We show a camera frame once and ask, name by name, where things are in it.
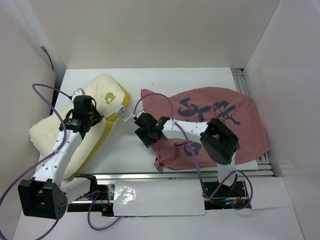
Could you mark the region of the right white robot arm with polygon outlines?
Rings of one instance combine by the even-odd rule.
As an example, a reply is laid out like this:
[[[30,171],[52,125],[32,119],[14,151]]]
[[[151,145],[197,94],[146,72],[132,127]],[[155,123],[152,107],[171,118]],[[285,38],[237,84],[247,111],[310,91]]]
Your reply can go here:
[[[209,122],[190,122],[161,117],[140,111],[133,117],[138,126],[135,134],[148,148],[161,139],[185,139],[202,145],[208,156],[217,163],[218,190],[230,196],[236,189],[235,156],[238,137],[219,119]]]

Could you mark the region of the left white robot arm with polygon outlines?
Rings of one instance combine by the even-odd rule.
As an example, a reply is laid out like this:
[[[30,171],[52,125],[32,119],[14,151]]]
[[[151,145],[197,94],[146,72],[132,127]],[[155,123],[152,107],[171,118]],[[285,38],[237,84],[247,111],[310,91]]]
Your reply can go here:
[[[97,197],[99,187],[93,175],[76,176],[63,183],[68,164],[91,127],[103,117],[96,108],[96,101],[88,95],[73,99],[73,109],[60,124],[55,145],[40,168],[29,180],[21,180],[18,194],[25,216],[60,220],[68,205],[84,196]]]

